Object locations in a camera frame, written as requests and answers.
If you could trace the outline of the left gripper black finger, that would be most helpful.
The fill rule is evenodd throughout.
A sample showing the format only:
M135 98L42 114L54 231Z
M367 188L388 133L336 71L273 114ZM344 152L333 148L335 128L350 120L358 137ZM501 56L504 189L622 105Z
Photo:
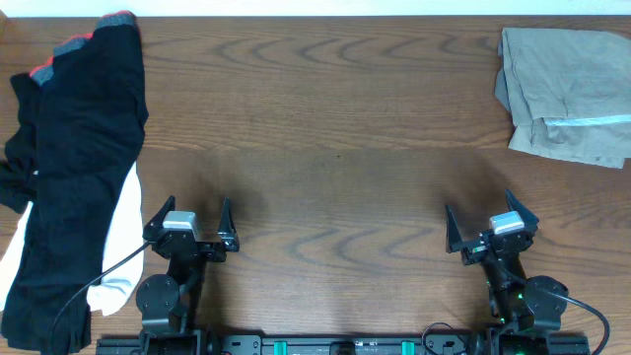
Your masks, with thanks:
M143 228L143 239L146 242L157 242L166 233L164 221L167 215L175 210L175 197L171 195L162 208L150 219Z
M223 202L217 234L226 251L240 251L240 240L233 221L231 199L229 197L226 197Z

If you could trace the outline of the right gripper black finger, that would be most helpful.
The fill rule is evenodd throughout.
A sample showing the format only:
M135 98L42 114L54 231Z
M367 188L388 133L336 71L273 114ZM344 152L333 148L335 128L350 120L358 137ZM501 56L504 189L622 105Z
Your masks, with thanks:
M464 244L456 222L456 217L449 205L445 206L445 210L447 216L446 252L460 252L464 248Z
M505 197L509 210L517 212L520 215L525 223L525 229L529 232L536 232L538 230L539 219L519 202L509 189L505 190Z

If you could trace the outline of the black leggings grey red waistband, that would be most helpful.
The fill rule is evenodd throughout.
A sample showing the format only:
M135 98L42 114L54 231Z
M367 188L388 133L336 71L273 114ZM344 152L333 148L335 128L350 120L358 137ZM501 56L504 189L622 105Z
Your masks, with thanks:
M12 348L69 354L91 341L87 292L104 278L108 228L145 137L135 17L101 17L28 74L40 85L37 195L1 333Z

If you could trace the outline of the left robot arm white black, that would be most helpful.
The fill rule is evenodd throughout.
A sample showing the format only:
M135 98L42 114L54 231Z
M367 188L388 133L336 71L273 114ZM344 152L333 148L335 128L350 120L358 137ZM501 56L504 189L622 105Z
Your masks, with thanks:
M165 274L148 277L137 289L144 333L161 337L193 329L206 265L240 250L230 198L223 201L217 235L218 242L201 241L196 214L177 211L173 196L144 227L143 239L169 262Z

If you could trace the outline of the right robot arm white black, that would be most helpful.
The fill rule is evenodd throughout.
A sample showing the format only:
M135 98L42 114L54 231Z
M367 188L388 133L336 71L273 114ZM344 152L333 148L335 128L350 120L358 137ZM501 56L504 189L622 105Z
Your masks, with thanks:
M446 251L458 252L465 266L484 270L494 316L516 333L546 333L561 327L568 289L548 276L526 277L520 255L533 245L539 219L513 193L508 211L489 218L488 228L464 240L451 207L446 208Z

